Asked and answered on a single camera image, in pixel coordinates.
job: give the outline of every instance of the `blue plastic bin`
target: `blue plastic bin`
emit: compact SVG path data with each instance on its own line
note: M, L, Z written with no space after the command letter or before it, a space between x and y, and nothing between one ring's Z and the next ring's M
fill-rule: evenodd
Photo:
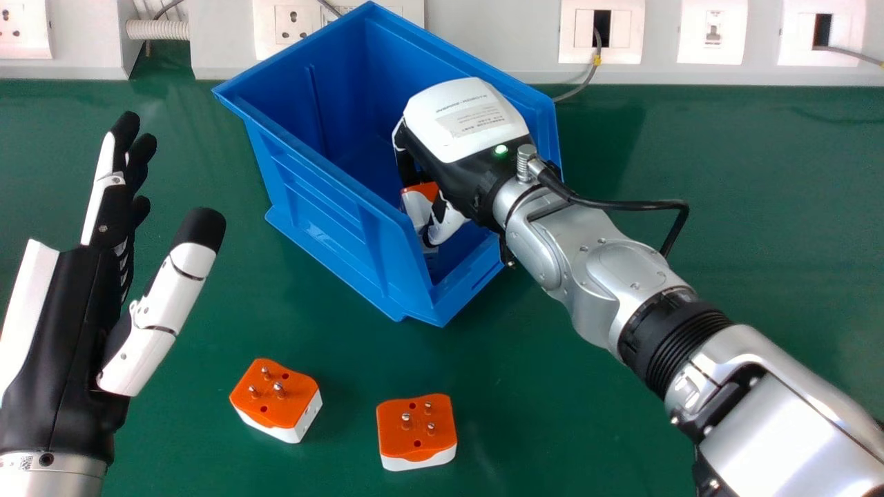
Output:
M498 236L470 224L431 273L399 211L393 127L412 95L467 76L506 96L560 163L549 97L373 3L214 89L245 121L267 221L396 321L444 326L502 267Z

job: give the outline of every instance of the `green tabletop surface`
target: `green tabletop surface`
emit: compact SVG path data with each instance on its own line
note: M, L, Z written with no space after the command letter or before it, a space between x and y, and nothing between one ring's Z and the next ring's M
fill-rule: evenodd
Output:
M133 290L190 208L228 220L183 333L118 433L104 495L693 494L691 445L659 399L525 271L501 273L444 329L394 323L268 225L244 126L188 66L181 45L160 43L130 81L0 81L3 307L28 238L78 243L122 111L159 140ZM673 268L884 417L884 88L592 86L558 116L571 187L687 199ZM651 245L672 221L613 217ZM300 445L246 427L227 400L259 356L320 386ZM435 392L452 397L457 456L383 470L375 407Z

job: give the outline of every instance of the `black ribbed joint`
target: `black ribbed joint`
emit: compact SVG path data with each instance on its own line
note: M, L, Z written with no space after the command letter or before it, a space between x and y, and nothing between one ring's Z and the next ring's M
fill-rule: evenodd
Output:
M660 399L693 353L733 323L684 288L658 294L629 320L617 349L623 362Z

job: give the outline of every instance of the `robotic arm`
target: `robotic arm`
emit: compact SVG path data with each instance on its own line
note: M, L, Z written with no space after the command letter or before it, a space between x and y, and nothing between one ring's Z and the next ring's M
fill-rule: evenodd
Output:
M664 257L672 234L661 251L633 241L602 204L565 187L493 87L473 78L424 90L409 101L394 144L409 172L403 179L428 176L445 210L500 233L504 252L564 304L580 336L659 396L696 444L699 495L884 495L879 425L757 330L704 302ZM421 174L403 168L406 154ZM428 231L446 216L434 214Z
M0 489L4 496L94 497L113 434L169 351L225 234L192 210L141 299L120 318L133 278L134 233L150 204L135 196L156 151L127 112L98 158L80 245L29 241L0 334Z

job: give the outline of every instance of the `gray cable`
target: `gray cable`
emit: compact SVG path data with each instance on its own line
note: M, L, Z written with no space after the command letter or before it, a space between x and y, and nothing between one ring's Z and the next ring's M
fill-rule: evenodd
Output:
M875 57L869 57L866 54L861 54L859 52L855 52L853 50L839 49L838 47L813 47L814 50L824 50L827 52L840 53L842 55L846 55L849 57L858 58L859 60L868 62L869 64L875 64L881 69L884 69L884 60L880 60Z
M578 93L584 91L586 89L586 87L588 87L590 85L590 81L592 81L592 77L596 75L596 71L598 70L598 64L596 64L596 61L602 55L602 35L601 35L601 33L598 32L598 30L595 27L592 28L592 33L595 35L595 38L596 38L596 50L592 54L592 60L590 61L590 73L586 75L586 79L583 80L583 83L580 83L580 85L577 88L574 88L567 93L563 93L559 96L553 97L552 98L553 102L559 103L562 100L567 100L567 99L571 98L572 96L575 96Z
M169 2L169 4L167 4L156 13L156 15L154 16L154 20L159 20L166 12L174 9L181 2L184 2L184 0L172 0L171 2ZM144 42L144 56L150 57L150 40Z
M326 9L330 10L332 14L334 14L335 18L340 18L340 12L338 12L338 8L332 4L329 4L326 0L316 0L320 4L323 5Z

